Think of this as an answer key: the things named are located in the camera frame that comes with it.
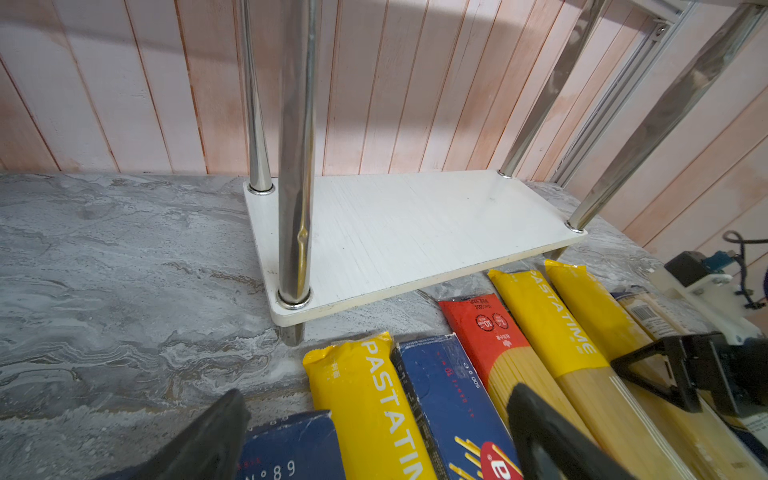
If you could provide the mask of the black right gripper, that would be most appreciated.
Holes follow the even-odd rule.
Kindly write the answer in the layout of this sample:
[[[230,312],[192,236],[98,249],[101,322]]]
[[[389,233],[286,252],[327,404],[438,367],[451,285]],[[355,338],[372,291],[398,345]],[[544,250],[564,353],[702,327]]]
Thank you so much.
[[[692,340],[694,378],[682,336],[669,336],[610,361],[623,380],[641,387],[688,413],[702,411],[697,389],[708,392],[718,413],[747,417],[767,412],[767,339],[748,338],[731,345],[722,334],[696,335]],[[653,357],[669,366],[673,384],[655,382],[633,370]]]

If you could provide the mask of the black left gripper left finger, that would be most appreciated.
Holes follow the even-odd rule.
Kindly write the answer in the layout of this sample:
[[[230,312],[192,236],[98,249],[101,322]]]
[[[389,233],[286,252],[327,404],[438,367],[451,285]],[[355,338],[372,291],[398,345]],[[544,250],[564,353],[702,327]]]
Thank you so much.
[[[106,479],[233,479],[250,413],[237,389],[222,395],[148,461]]]

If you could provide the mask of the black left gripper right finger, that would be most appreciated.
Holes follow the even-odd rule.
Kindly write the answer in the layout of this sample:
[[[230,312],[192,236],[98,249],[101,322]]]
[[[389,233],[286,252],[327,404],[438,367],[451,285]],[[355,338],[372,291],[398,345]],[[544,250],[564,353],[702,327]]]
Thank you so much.
[[[632,475],[523,383],[507,402],[525,479],[630,479]]]

